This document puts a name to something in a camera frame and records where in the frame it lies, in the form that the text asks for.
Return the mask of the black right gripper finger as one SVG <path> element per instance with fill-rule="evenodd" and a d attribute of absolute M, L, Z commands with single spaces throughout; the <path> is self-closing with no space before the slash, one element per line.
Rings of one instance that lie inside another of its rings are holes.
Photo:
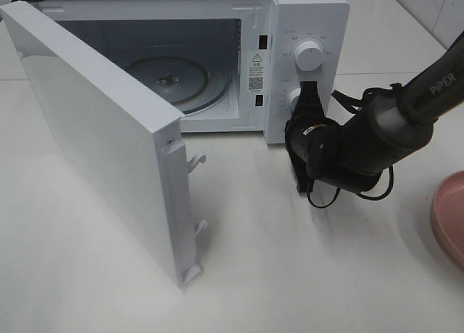
<path fill-rule="evenodd" d="M 310 109 L 313 112 L 323 111 L 323 105 L 318 93 L 318 83 L 316 81 L 310 82 Z"/>
<path fill-rule="evenodd" d="M 294 112 L 307 112 L 310 103 L 311 82 L 301 81 L 299 95 L 294 106 Z"/>

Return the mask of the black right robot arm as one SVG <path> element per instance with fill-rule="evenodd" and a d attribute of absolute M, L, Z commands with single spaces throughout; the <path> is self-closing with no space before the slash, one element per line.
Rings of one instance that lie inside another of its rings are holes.
<path fill-rule="evenodd" d="M 361 99 L 333 98 L 352 113 L 345 124 L 324 115 L 314 81 L 303 81 L 285 145 L 297 190 L 322 181 L 354 194 L 371 190 L 381 174 L 430 142 L 434 123 L 463 103 L 463 37 L 406 85 L 369 88 Z"/>

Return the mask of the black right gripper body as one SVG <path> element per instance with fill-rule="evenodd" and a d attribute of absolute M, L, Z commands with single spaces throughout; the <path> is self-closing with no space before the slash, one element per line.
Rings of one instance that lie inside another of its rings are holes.
<path fill-rule="evenodd" d="M 339 156 L 339 124 L 324 114 L 293 111 L 285 126 L 285 147 L 292 163 L 332 163 Z"/>

